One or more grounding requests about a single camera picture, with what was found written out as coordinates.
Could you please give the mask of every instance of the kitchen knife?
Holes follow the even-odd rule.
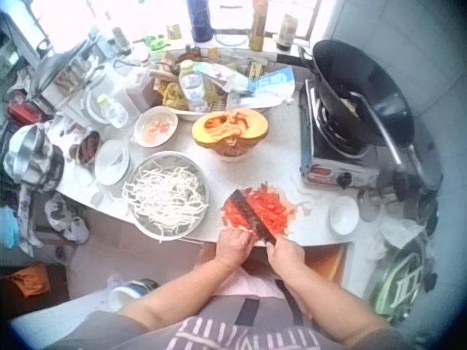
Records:
[[[276,239],[269,232],[268,228],[263,224],[259,216],[247,202],[247,199],[239,190],[235,190],[230,198],[232,204],[240,211],[240,214],[248,222],[248,225],[254,230],[258,236],[265,242],[276,244]]]

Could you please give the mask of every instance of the shredded white food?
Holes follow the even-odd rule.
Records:
[[[199,186],[188,167],[163,169],[155,163],[154,169],[140,171],[137,179],[125,183],[122,196],[137,217],[147,217],[162,236],[174,236],[181,227],[191,227],[208,206]]]

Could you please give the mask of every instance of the gas stove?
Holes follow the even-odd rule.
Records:
[[[377,149],[342,135],[307,79],[300,90],[301,167],[306,184],[361,188],[379,174]]]

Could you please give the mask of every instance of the kitchen counter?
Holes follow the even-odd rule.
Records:
[[[193,124],[184,120],[180,120],[175,135],[157,149],[143,149],[130,142],[131,161],[136,166],[154,152],[174,150],[185,153],[203,169],[211,195],[209,209],[204,220],[188,236],[191,241],[197,242],[217,241],[222,227],[220,208],[236,188],[256,188],[261,183],[268,182],[269,186],[278,189],[289,202],[300,204],[298,216],[289,224],[290,239],[302,246],[350,243],[347,248],[343,285],[350,292],[362,297],[368,278],[376,265],[375,262],[367,260],[368,240],[378,231],[383,215],[380,214],[379,218],[372,223],[360,220],[355,231],[348,236],[335,234],[328,221],[329,206],[340,195],[356,198],[357,190],[305,187],[301,183],[299,172],[301,141],[297,93],[294,95],[293,103],[273,108],[267,111],[265,116],[269,120],[269,135],[245,159],[238,162],[222,161],[210,150],[196,145],[191,136]],[[57,125],[49,132],[49,137],[52,143],[67,152],[70,140],[67,136],[61,138],[60,130],[60,125]],[[106,130],[101,134],[104,140],[130,139],[132,129]],[[107,195],[97,207],[92,206],[89,192],[86,191],[90,182],[92,179],[88,169],[75,162],[66,162],[63,178],[57,191],[112,217],[133,222],[134,218],[129,213],[127,205],[121,201],[112,200],[112,197],[119,197],[120,188],[101,186]]]

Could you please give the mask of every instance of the pumpkin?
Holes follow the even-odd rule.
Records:
[[[193,125],[195,142],[217,154],[236,157],[245,154],[268,134],[268,121],[252,109],[212,112]]]

